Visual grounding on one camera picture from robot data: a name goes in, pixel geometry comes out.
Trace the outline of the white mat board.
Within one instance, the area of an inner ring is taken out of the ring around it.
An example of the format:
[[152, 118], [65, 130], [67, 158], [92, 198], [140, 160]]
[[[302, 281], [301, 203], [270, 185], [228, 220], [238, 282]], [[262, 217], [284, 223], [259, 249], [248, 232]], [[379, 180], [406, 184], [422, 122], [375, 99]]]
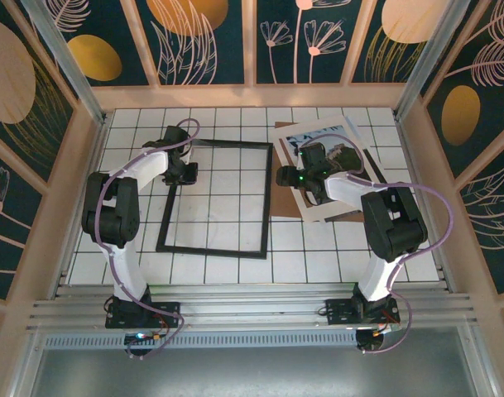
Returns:
[[[373, 182], [384, 183], [382, 165], [378, 158], [369, 151], [369, 141], [362, 136], [361, 130], [348, 118], [338, 115], [310, 122], [276, 122], [271, 139], [276, 153], [274, 155], [272, 175], [283, 165], [300, 165], [296, 153], [308, 140], [318, 137], [326, 152], [346, 146], [346, 153], [337, 153], [334, 160], [340, 165], [360, 167], [360, 160], [355, 147], [362, 152], [364, 174], [362, 177]], [[286, 218], [301, 218], [309, 222], [335, 222], [346, 218], [350, 222], [362, 221], [361, 211], [339, 201], [329, 201], [312, 206], [305, 201], [305, 194], [291, 187], [271, 183], [271, 215]]]

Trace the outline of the small circuit board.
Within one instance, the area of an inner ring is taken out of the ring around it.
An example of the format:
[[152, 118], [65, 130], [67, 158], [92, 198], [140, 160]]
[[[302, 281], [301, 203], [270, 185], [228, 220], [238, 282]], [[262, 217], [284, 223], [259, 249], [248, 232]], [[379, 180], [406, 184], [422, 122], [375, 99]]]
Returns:
[[123, 344], [128, 345], [154, 345], [156, 341], [161, 340], [165, 336], [161, 332], [135, 332], [125, 335]]
[[383, 348], [386, 336], [397, 334], [400, 330], [386, 324], [376, 328], [359, 328], [355, 332], [357, 349], [362, 353], [377, 352]]

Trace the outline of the grey metal panel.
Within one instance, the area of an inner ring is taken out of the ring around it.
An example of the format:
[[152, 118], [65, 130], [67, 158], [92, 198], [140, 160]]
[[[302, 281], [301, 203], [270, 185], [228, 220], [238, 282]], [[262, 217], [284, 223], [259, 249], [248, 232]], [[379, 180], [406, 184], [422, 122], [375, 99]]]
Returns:
[[48, 351], [32, 397], [478, 397], [461, 356], [344, 348]]

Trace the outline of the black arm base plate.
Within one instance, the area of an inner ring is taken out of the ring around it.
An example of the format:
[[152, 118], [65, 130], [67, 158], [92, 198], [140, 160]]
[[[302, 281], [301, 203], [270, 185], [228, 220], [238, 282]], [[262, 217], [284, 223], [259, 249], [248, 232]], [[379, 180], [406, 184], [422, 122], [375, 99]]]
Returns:
[[145, 309], [131, 301], [123, 301], [113, 296], [105, 306], [106, 329], [162, 328], [164, 321], [169, 328], [177, 328], [178, 319], [173, 314], [180, 312], [178, 302], [152, 302], [158, 313]]
[[374, 302], [359, 297], [327, 299], [325, 315], [329, 325], [401, 323], [397, 302], [391, 296]]

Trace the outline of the aluminium rail beam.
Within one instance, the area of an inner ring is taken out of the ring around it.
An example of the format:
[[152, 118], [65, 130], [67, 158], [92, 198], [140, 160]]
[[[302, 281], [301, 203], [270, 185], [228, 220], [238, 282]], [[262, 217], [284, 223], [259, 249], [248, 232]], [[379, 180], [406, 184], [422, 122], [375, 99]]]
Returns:
[[[326, 327], [318, 314], [327, 299], [347, 299], [352, 285], [161, 285], [151, 287], [156, 302], [178, 302], [185, 329], [193, 331], [251, 331]], [[415, 328], [476, 324], [472, 300], [451, 293], [445, 283], [398, 283], [395, 292], [412, 307]], [[52, 300], [36, 301], [26, 327], [42, 332], [92, 332], [102, 330], [103, 303], [112, 287], [61, 286]]]

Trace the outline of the aluminium corner post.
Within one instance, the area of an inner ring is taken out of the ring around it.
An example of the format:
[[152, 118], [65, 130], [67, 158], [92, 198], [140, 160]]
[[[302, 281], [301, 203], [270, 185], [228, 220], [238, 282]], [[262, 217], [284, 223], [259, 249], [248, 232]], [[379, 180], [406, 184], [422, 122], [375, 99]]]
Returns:
[[408, 112], [419, 96], [420, 90], [451, 41], [452, 35], [459, 23], [462, 21], [470, 1], [471, 0], [449, 0], [447, 7], [444, 9], [443, 16], [439, 19], [438, 25], [434, 29], [434, 33], [422, 50], [420, 58], [415, 63], [396, 109], [394, 110], [397, 123], [401, 123], [408, 115]]
[[42, 0], [21, 0], [21, 3], [29, 17], [35, 22], [48, 48], [58, 60], [79, 99], [96, 123], [102, 126], [106, 121], [106, 113], [98, 104], [88, 80], [77, 65], [64, 37], [55, 26], [46, 5]]

